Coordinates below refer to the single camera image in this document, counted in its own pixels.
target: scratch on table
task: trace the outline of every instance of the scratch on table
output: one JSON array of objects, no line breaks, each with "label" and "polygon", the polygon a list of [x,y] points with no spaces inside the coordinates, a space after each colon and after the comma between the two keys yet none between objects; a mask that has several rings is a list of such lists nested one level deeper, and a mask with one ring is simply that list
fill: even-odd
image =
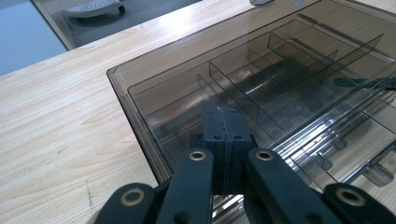
[{"label": "scratch on table", "polygon": [[91,214],[93,214],[93,211],[92,211],[92,205],[93,205],[93,203],[92,203],[92,193],[90,191],[90,188],[88,187],[88,179],[85,180],[85,183],[87,184],[88,200],[90,201]]}]

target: black wheel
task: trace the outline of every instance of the black wheel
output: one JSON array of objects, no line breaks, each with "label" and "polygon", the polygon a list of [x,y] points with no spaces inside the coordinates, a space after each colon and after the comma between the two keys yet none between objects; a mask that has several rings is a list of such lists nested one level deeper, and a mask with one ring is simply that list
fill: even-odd
[{"label": "black wheel", "polygon": [[120,6],[119,7],[119,12],[120,12],[120,14],[124,14],[125,13],[125,6]]}]

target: plastic organizer tray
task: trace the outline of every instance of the plastic organizer tray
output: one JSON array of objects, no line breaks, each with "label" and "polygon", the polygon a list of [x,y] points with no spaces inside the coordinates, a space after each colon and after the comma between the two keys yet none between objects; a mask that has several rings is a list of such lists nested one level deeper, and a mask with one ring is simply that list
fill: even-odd
[{"label": "plastic organizer tray", "polygon": [[[226,105],[311,188],[347,182],[396,212],[396,24],[360,8],[318,1],[227,39],[265,16],[256,8],[110,69],[158,180],[202,132],[204,111]],[[221,44],[211,47],[213,36]],[[215,198],[214,222],[241,218],[241,201]]]}]

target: metal object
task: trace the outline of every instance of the metal object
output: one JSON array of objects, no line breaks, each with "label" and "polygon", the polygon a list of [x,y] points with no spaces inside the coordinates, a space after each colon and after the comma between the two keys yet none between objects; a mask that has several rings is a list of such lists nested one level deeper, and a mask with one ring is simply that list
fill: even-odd
[{"label": "metal object", "polygon": [[332,184],[320,194],[309,188],[277,153],[257,148],[234,110],[207,110],[204,123],[172,179],[155,189],[118,189],[94,223],[210,223],[212,195],[230,192],[244,194],[252,223],[396,223],[361,189]]}]

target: table surface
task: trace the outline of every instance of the table surface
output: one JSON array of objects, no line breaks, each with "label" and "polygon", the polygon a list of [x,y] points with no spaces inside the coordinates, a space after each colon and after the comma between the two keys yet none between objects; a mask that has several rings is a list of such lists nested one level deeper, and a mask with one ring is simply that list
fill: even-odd
[{"label": "table surface", "polygon": [[0,77],[0,223],[85,223],[119,187],[156,186],[106,70],[250,8],[204,0]]}]

